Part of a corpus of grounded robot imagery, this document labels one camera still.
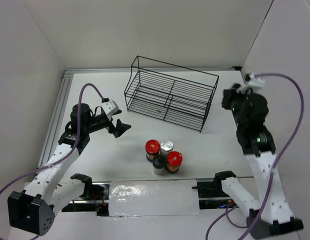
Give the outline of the silver lid white bottle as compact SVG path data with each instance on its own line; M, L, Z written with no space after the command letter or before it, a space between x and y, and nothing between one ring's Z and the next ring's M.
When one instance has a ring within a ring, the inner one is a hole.
M160 154L167 156L174 149L174 143L170 139L164 139L160 142Z

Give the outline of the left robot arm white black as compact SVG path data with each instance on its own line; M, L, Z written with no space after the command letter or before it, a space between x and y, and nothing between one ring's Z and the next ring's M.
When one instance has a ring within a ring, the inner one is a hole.
M113 116L122 112L113 100L103 102L98 109L100 114L92 111L86 103L73 106L70 121L46 165L36 171L34 180L22 191L13 191L9 195L7 206L11 227L44 236L57 214L70 201L92 197L94 187L90 176L75 173L64 183L62 178L84 151L91 133L106 129L118 138L131 128L119 119L113 124Z

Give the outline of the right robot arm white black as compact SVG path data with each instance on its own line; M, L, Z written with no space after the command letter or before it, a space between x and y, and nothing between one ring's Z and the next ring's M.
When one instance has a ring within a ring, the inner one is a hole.
M251 87L235 83L223 91L221 106L232 112L236 137L249 163L257 187L258 199L240 183L232 171L215 175L213 190L218 196L230 196L246 216L248 233L255 240L303 230L303 221L295 217L284 193L273 136L264 122L268 102Z

